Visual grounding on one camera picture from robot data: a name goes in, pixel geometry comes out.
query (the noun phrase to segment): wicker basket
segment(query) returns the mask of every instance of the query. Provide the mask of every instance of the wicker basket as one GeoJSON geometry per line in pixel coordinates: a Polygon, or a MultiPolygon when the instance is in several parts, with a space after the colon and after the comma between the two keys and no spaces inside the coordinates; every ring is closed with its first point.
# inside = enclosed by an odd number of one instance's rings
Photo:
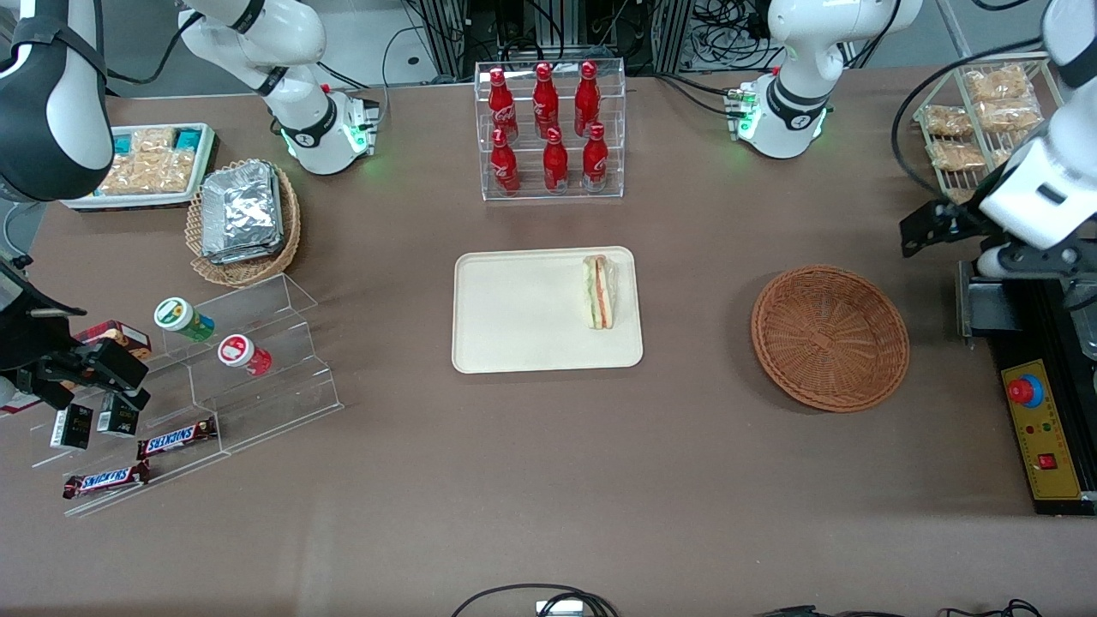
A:
{"type": "Polygon", "coordinates": [[[903,382],[911,343],[903,317],[872,283],[807,266],[766,285],[750,338],[769,377],[790,396],[828,412],[879,404],[903,382]]]}
{"type": "MultiPolygon", "coordinates": [[[[247,161],[238,160],[229,164],[225,169],[235,169],[247,161]]],[[[194,271],[202,274],[202,278],[223,285],[242,288],[251,283],[268,279],[285,270],[297,254],[297,245],[301,243],[301,207],[297,205],[297,193],[293,192],[293,186],[285,172],[278,169],[279,188],[282,200],[282,227],[285,233],[285,246],[278,255],[249,259],[237,263],[217,266],[211,263],[208,259],[202,257],[202,191],[199,191],[191,200],[191,205],[186,210],[186,246],[199,257],[191,261],[194,271]]]]}

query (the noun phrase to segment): acrylic bottle rack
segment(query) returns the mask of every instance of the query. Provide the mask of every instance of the acrylic bottle rack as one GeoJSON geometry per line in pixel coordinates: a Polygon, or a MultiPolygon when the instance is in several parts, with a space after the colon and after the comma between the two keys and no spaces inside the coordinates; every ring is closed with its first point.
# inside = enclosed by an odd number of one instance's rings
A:
{"type": "Polygon", "coordinates": [[[533,199],[592,199],[620,198],[624,194],[624,60],[621,58],[591,58],[598,65],[598,89],[601,105],[598,120],[606,125],[606,146],[609,158],[606,170],[606,188],[590,193],[583,188],[583,147],[586,137],[575,133],[575,91],[579,86],[579,67],[584,60],[561,60],[553,69],[553,83],[559,96],[559,127],[567,149],[568,182],[564,194],[552,194],[545,188],[543,155],[545,141],[538,134],[533,119],[533,88],[538,78],[534,69],[539,60],[509,63],[477,63],[473,82],[476,96],[476,133],[480,160],[480,191],[485,201],[513,201],[533,199]],[[521,189],[518,194],[507,197],[495,181],[491,169],[491,108],[488,97],[491,83],[488,71],[502,67],[507,75],[507,88],[514,97],[518,116],[518,139],[510,144],[518,159],[521,189]]]}
{"type": "MultiPolygon", "coordinates": [[[[45,490],[56,492],[58,507],[66,516],[86,516],[341,410],[331,370],[316,356],[308,323],[301,315],[315,305],[316,301],[285,274],[196,304],[199,312],[214,321],[214,335],[192,344],[163,332],[165,354],[146,362],[149,373],[143,386],[151,400],[140,412],[135,438],[92,430],[87,450],[68,452],[49,447],[52,420],[31,429],[31,463],[49,478],[45,490]],[[245,369],[222,363],[216,347],[229,334],[247,335],[268,350],[273,360],[270,370],[251,377],[245,369]],[[148,484],[72,501],[61,498],[70,475],[135,464],[137,440],[211,416],[217,422],[217,437],[149,458],[148,484]]],[[[102,392],[86,389],[75,402],[94,410],[98,418],[102,397],[102,392]]]]}

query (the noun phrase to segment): red and white cup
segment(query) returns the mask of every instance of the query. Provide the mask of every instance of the red and white cup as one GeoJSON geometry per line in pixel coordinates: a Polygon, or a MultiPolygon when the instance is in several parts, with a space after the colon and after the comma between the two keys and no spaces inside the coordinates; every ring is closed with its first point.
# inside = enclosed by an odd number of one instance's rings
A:
{"type": "Polygon", "coordinates": [[[271,368],[271,355],[265,349],[256,347],[251,339],[242,334],[225,337],[217,346],[217,357],[226,367],[244,367],[251,377],[259,377],[271,368]]]}

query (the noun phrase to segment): coca-cola bottle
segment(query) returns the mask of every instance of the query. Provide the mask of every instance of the coca-cola bottle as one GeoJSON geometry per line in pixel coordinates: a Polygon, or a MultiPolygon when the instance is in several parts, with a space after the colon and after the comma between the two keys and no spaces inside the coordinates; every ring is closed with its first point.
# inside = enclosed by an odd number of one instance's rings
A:
{"type": "Polygon", "coordinates": [[[559,124],[559,96],[552,82],[552,65],[538,63],[538,85],[533,88],[533,117],[542,139],[548,138],[548,130],[559,124]]]}
{"type": "Polygon", "coordinates": [[[495,181],[502,189],[504,194],[512,198],[518,194],[518,189],[522,188],[522,182],[518,178],[518,159],[514,150],[510,149],[507,143],[507,134],[502,128],[491,132],[491,171],[495,173],[495,181]]]}
{"type": "Polygon", "coordinates": [[[514,97],[507,88],[507,76],[502,67],[489,71],[491,76],[491,93],[487,98],[487,106],[491,108],[491,122],[496,128],[502,128],[507,141],[518,143],[518,116],[514,114],[514,97]]]}
{"type": "Polygon", "coordinates": [[[606,147],[606,126],[601,122],[590,125],[590,141],[583,148],[583,188],[591,193],[600,193],[606,188],[606,159],[610,156],[606,147]]]}
{"type": "Polygon", "coordinates": [[[583,63],[579,74],[583,79],[575,91],[575,134],[586,137],[590,134],[590,124],[598,122],[602,94],[598,91],[598,65],[587,60],[583,63]]]}
{"type": "Polygon", "coordinates": [[[554,195],[567,192],[567,150],[564,149],[564,134],[559,126],[548,128],[548,145],[545,146],[545,189],[554,195]]]}

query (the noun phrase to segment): table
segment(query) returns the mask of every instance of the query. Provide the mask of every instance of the table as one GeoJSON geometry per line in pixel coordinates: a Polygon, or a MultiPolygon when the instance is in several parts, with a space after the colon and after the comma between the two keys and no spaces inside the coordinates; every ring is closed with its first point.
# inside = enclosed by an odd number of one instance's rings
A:
{"type": "MultiPolygon", "coordinates": [[[[449,615],[483,588],[539,581],[631,617],[803,603],[914,617],[1013,596],[1092,615],[1093,521],[1031,514],[989,355],[951,334],[953,265],[974,245],[900,256],[897,222],[925,195],[892,162],[887,127],[928,72],[851,71],[824,135],[791,161],[633,79],[625,199],[567,205],[480,201],[464,87],[394,90],[378,156],[329,178],[292,162],[258,98],[111,101],[116,124],[207,122],[220,164],[286,169],[305,222],[290,273],[320,302],[308,318],[347,408],[84,519],[55,514],[60,486],[29,469],[29,427],[50,412],[0,420],[0,606],[449,615]],[[618,244],[636,256],[637,367],[450,364],[462,254],[618,244]],[[874,281],[906,319],[909,374],[875,410],[814,413],[754,358],[756,295],[811,262],[874,281]]],[[[183,221],[53,205],[34,280],[91,312],[77,329],[151,330],[162,298],[224,291],[191,271],[183,221]]],[[[530,615],[539,597],[468,615],[530,615]]]]}

